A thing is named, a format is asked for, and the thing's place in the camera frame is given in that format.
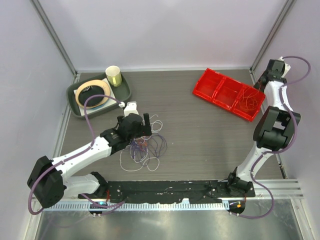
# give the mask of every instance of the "mug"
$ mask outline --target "mug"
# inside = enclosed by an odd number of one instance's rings
[[[115,87],[118,87],[122,83],[122,78],[121,78],[121,72],[120,68],[117,66],[109,66],[105,70],[105,75],[106,78],[108,79],[109,83]]]

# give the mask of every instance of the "black round object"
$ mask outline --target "black round object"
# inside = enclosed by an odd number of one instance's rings
[[[84,88],[78,97],[79,103],[81,103],[83,106],[85,105],[86,100],[93,96],[93,95],[98,95],[98,94],[105,94],[105,91],[102,87],[100,86],[88,86],[86,88]],[[98,96],[95,98],[92,98],[88,101],[88,103],[86,104],[87,107],[92,107],[95,105],[98,105],[102,100],[104,99],[103,96]]]

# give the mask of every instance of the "red object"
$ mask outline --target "red object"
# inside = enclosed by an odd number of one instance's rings
[[[266,97],[258,89],[209,68],[192,93],[250,122],[255,119]]]

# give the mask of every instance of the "tape roll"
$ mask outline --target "tape roll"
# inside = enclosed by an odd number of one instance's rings
[[[82,84],[81,86],[78,87],[78,89],[76,90],[75,92],[75,101],[76,101],[76,104],[78,104],[80,107],[84,108],[84,106],[80,103],[79,101],[79,95],[80,93],[85,90],[86,88],[88,87],[92,87],[92,86],[98,86],[100,88],[103,89],[104,91],[104,95],[108,95],[110,96],[110,87],[109,85],[102,81],[102,80],[99,80],[99,79],[96,79],[96,80],[91,80],[91,81],[87,81],[85,82],[84,84]],[[102,99],[102,101],[100,101],[98,104],[94,105],[94,106],[87,106],[86,108],[87,109],[93,109],[93,108],[96,108],[102,104],[104,104],[109,98],[107,97],[104,97]]]

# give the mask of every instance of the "gray tray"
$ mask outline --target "gray tray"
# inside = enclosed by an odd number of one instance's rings
[[[110,84],[110,87],[111,87],[116,99],[118,99],[119,101],[127,103],[129,101],[130,97],[131,97],[131,90],[130,90],[129,84],[128,84],[127,80],[124,78],[124,76],[121,75],[121,77],[122,77],[122,83],[121,83],[120,86],[115,87],[115,86],[112,86]],[[80,82],[77,82],[75,84],[72,84],[71,86],[69,86],[67,88],[67,90],[66,90],[66,99],[68,101],[68,104],[69,104],[69,107],[71,109],[72,114],[76,118],[84,119],[85,116],[81,116],[81,114],[80,114],[80,110],[79,110],[79,106],[78,106],[78,104],[76,102],[74,90],[78,89],[78,87],[80,87],[80,85],[82,85],[85,82],[88,82],[88,81],[91,81],[91,80],[95,80],[95,79],[102,80],[102,79],[105,79],[105,78],[106,78],[106,74],[102,73],[102,74],[100,74],[98,76],[91,77],[91,78],[89,78],[87,80],[80,81]],[[99,116],[101,114],[107,113],[107,112],[109,112],[109,111],[111,111],[113,109],[116,109],[116,108],[119,108],[118,103],[112,104],[112,105],[110,105],[108,107],[105,107],[105,108],[102,108],[102,109],[98,109],[95,112],[89,113],[88,117],[89,118],[93,118],[93,117]]]

